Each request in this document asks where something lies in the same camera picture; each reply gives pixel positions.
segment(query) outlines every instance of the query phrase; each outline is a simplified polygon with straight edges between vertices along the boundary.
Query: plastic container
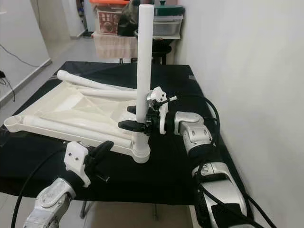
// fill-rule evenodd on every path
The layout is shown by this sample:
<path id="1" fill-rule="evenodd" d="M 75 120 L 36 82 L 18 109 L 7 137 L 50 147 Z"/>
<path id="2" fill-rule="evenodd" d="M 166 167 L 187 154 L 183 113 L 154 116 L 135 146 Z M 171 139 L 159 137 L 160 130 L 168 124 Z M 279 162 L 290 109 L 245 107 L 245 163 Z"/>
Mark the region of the plastic container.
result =
<path id="1" fill-rule="evenodd" d="M 180 39 L 183 16 L 154 16 L 153 37 Z"/>
<path id="2" fill-rule="evenodd" d="M 119 18 L 128 0 L 90 0 L 96 5 L 95 23 L 98 34 L 117 35 Z"/>

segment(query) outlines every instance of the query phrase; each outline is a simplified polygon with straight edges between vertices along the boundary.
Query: floor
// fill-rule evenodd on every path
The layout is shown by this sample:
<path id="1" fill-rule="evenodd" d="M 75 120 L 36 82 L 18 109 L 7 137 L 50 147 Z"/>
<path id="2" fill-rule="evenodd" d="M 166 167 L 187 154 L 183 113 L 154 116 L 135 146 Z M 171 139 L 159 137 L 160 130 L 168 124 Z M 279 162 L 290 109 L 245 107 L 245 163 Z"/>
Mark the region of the floor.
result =
<path id="1" fill-rule="evenodd" d="M 18 94 L 15 102 L 8 102 L 1 109 L 0 125 L 11 116 L 32 94 L 60 68 L 65 61 L 116 62 L 118 59 L 98 59 L 92 39 L 80 38 L 65 50 L 54 49 L 53 63 L 27 84 Z M 0 193 L 0 227 L 10 227 L 17 197 Z M 16 223 L 21 228 L 26 217 L 33 210 L 34 198 L 23 198 Z M 153 205 L 142 203 L 92 202 L 85 219 L 79 217 L 81 201 L 72 201 L 61 219 L 60 228 L 191 228 L 188 206 L 157 205 L 159 219 L 153 217 Z"/>

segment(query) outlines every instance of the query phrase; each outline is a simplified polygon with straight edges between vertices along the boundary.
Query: table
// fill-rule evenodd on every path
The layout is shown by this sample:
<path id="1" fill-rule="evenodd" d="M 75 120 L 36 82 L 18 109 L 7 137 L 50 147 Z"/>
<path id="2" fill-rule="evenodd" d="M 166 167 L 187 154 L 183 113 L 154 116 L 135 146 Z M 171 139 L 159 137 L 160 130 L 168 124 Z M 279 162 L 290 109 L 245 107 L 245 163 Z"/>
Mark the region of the table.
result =
<path id="1" fill-rule="evenodd" d="M 60 69 L 101 83 L 136 88 L 136 64 L 111 64 L 67 61 Z M 193 80 L 189 66 L 152 65 L 151 88 L 161 86 L 169 96 L 175 92 L 199 94 L 201 89 Z M 56 78 L 48 80 L 15 114 L 21 112 L 45 93 L 57 86 Z M 207 104 L 191 98 L 169 104 L 171 111 L 196 112 L 210 117 Z M 205 124 L 214 131 L 214 123 Z M 34 133 L 9 133 L 1 139 L 0 192 L 18 195 L 26 177 L 42 159 L 62 147 L 63 141 Z M 111 152 L 98 169 L 111 177 L 111 182 L 95 180 L 88 189 L 75 189 L 76 200 L 127 201 L 193 205 L 191 163 L 182 138 L 175 135 L 152 135 L 149 139 L 151 156 L 147 163 L 137 164 L 130 156 Z M 220 155 L 227 163 L 241 191 L 243 183 L 221 140 Z M 65 172 L 64 153 L 48 161 L 30 182 L 24 196 L 36 197 L 56 177 Z"/>

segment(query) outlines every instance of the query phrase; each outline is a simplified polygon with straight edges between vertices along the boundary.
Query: white base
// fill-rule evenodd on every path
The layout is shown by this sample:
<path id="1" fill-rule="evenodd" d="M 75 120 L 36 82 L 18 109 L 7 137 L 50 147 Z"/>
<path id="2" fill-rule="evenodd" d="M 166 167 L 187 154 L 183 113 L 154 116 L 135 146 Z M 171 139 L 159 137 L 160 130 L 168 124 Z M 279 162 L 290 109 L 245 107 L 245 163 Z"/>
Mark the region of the white base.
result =
<path id="1" fill-rule="evenodd" d="M 145 148 L 145 150 L 141 150 L 141 151 L 137 151 L 136 146 L 134 144 L 135 142 L 132 140 L 132 157 L 134 159 L 135 162 L 139 163 L 139 164 L 143 164 L 146 163 L 149 160 L 150 157 L 150 147 L 147 144 L 147 147 Z"/>

